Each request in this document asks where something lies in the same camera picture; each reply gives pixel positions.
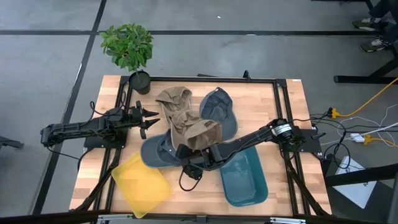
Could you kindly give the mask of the blue denim baseball cap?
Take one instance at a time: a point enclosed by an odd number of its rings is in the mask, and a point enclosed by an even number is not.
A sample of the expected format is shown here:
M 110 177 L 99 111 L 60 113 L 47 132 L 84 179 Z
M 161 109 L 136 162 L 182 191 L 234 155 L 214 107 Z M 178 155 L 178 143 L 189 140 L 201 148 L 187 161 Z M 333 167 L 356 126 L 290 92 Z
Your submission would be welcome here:
M 176 149 L 172 144 L 170 129 L 164 134 L 146 139 L 142 143 L 140 153 L 143 163 L 150 168 L 178 167 L 182 165 L 180 159 L 176 157 Z
M 203 119 L 211 119 L 220 123 L 224 141 L 232 139 L 238 132 L 233 100 L 221 87 L 215 88 L 202 99 L 200 115 Z

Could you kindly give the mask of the silver laptop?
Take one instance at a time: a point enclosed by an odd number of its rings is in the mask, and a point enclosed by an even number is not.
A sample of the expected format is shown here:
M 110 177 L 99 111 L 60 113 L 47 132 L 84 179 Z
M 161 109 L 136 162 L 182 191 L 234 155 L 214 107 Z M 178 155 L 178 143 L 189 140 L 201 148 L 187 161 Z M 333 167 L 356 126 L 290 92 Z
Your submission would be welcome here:
M 348 156 L 345 156 L 343 160 L 339 163 L 335 174 L 340 175 L 360 170 L 365 170 L 365 168 L 362 165 L 358 164 L 355 160 L 350 159 Z M 371 181 L 359 184 L 337 185 L 333 186 L 333 188 L 342 195 L 344 195 L 347 199 L 349 199 L 358 207 L 365 209 L 375 186 L 376 181 Z

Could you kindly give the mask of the person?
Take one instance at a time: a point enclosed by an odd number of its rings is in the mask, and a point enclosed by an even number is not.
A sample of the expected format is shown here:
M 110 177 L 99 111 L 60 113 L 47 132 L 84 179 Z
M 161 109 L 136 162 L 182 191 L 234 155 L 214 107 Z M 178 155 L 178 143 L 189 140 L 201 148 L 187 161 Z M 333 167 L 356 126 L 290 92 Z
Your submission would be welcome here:
M 396 24 L 384 33 L 383 39 L 393 44 L 398 40 L 398 0 L 380 0 L 370 10 L 369 15 L 372 22 L 379 23 L 388 12 L 392 14 Z

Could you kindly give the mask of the black plant pot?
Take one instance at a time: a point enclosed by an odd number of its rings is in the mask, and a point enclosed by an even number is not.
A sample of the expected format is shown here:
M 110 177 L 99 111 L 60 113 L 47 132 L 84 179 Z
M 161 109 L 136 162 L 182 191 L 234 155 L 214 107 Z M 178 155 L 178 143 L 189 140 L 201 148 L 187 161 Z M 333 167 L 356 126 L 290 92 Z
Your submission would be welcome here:
M 150 92 L 150 81 L 150 75 L 147 72 L 137 71 L 129 77 L 129 87 L 140 95 L 146 95 Z

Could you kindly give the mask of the teal plastic bin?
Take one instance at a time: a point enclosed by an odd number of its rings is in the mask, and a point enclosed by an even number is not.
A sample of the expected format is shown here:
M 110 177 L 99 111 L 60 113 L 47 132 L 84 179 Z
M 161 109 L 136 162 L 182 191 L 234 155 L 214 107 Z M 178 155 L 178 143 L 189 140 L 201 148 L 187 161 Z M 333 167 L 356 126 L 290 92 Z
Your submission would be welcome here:
M 267 183 L 254 146 L 237 153 L 220 168 L 220 174 L 224 196 L 230 205 L 245 207 L 267 199 Z

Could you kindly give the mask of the person's shoe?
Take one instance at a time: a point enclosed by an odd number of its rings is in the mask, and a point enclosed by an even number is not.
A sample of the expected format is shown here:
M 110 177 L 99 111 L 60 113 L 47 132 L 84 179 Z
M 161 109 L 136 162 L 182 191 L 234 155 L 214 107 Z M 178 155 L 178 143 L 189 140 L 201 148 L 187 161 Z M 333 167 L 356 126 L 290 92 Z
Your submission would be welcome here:
M 352 25 L 357 29 L 363 29 L 368 31 L 375 31 L 379 28 L 380 19 L 374 17 L 367 17 L 364 19 L 356 20 L 352 22 Z
M 368 43 L 360 46 L 361 50 L 364 52 L 377 52 L 379 50 L 384 50 L 388 48 L 391 44 L 384 40 L 382 37 L 378 37 Z

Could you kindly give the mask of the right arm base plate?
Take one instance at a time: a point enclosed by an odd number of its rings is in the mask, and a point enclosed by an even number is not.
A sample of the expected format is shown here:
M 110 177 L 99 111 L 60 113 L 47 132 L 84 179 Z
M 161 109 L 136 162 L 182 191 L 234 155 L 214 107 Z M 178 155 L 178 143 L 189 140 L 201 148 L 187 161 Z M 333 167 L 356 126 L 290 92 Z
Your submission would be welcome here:
M 319 154 L 322 152 L 317 137 L 320 135 L 313 129 L 294 129 L 293 138 L 280 144 L 282 152 L 308 152 Z

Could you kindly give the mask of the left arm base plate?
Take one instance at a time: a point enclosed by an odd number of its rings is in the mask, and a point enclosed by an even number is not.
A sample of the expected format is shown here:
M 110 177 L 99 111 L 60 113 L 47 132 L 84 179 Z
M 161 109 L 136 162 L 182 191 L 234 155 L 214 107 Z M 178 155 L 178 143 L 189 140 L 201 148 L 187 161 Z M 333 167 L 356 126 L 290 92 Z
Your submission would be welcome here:
M 103 139 L 100 136 L 87 137 L 84 142 L 86 148 L 124 148 L 126 145 L 127 130 L 119 131 L 114 139 Z

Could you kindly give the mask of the yellow plastic bin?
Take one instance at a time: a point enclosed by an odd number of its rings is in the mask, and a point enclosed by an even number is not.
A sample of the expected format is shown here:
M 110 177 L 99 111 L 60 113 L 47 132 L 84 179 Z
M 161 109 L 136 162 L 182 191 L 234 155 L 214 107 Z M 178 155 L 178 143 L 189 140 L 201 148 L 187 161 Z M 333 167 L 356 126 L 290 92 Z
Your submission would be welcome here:
M 111 175 L 136 218 L 143 218 L 172 194 L 160 171 L 147 167 L 139 153 L 114 168 Z

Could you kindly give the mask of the tan baseball cap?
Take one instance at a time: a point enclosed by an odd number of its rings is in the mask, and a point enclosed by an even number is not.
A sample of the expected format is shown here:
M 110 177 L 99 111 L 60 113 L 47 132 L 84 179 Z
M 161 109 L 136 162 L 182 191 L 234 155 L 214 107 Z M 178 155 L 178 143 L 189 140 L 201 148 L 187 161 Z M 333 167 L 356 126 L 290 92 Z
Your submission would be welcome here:
M 192 92 L 184 86 L 162 90 L 155 101 L 160 105 L 165 118 L 170 123 L 180 113 L 191 110 Z
M 204 120 L 197 111 L 181 110 L 167 115 L 166 118 L 170 125 L 171 140 L 175 149 L 180 144 L 194 148 L 197 137 L 205 131 Z
M 184 141 L 192 150 L 204 149 L 212 144 L 221 142 L 221 124 L 210 119 L 200 120 L 185 131 Z

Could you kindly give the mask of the black desk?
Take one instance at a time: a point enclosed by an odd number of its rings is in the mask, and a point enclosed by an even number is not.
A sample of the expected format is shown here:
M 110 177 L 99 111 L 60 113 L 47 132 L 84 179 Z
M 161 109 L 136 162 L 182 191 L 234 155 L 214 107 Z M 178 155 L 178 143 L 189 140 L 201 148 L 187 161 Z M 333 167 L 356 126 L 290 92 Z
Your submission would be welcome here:
M 325 177 L 325 183 L 327 187 L 332 187 L 389 179 L 394 179 L 394 186 L 392 188 L 391 205 L 387 223 L 393 224 L 394 219 L 398 218 L 398 163 L 362 169 L 345 174 L 330 175 Z
M 395 77 L 386 77 L 386 75 L 398 68 L 398 58 L 394 58 L 387 62 L 381 68 L 368 76 L 342 76 L 333 77 L 335 83 L 356 83 L 356 84 L 389 84 L 393 82 Z

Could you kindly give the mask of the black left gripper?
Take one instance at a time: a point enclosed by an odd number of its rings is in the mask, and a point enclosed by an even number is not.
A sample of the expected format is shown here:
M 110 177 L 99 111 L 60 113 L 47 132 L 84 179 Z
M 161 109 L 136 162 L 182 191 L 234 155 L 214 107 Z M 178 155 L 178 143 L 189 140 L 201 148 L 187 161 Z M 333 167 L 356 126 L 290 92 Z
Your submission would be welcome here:
M 160 121 L 160 118 L 144 120 L 144 118 L 157 116 L 159 113 L 154 111 L 147 111 L 143 108 L 140 101 L 136 101 L 136 105 L 125 109 L 126 124 L 129 128 L 138 127 L 141 139 L 146 139 L 146 129 L 149 129 L 153 124 Z

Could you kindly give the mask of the green leafy plant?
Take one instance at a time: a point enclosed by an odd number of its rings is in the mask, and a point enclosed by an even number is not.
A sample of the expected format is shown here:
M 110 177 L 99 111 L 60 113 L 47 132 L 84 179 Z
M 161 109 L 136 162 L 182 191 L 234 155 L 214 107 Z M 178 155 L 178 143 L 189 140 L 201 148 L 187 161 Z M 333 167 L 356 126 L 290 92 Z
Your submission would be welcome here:
M 103 53 L 111 57 L 111 62 L 129 72 L 136 72 L 147 66 L 152 58 L 153 36 L 139 24 L 110 26 L 100 32 L 103 38 L 100 47 Z

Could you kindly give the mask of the grey furniture foot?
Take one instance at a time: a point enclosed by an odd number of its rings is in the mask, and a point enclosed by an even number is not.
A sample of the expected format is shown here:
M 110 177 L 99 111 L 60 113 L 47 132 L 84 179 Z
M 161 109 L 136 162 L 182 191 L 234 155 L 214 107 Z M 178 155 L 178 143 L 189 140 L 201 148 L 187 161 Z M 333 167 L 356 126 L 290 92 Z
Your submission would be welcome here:
M 9 147 L 13 147 L 16 149 L 22 149 L 24 147 L 24 143 L 0 136 L 0 149 L 3 146 L 9 146 Z

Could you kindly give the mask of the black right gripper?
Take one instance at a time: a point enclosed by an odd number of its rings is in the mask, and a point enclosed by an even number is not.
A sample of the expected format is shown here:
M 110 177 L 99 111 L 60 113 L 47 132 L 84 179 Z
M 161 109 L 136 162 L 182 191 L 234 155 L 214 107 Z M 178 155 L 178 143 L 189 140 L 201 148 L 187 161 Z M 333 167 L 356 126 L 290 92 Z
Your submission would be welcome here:
M 192 166 L 201 170 L 215 170 L 223 166 L 221 147 L 222 144 L 214 144 L 194 151 L 184 144 L 179 144 L 175 155 L 183 167 Z

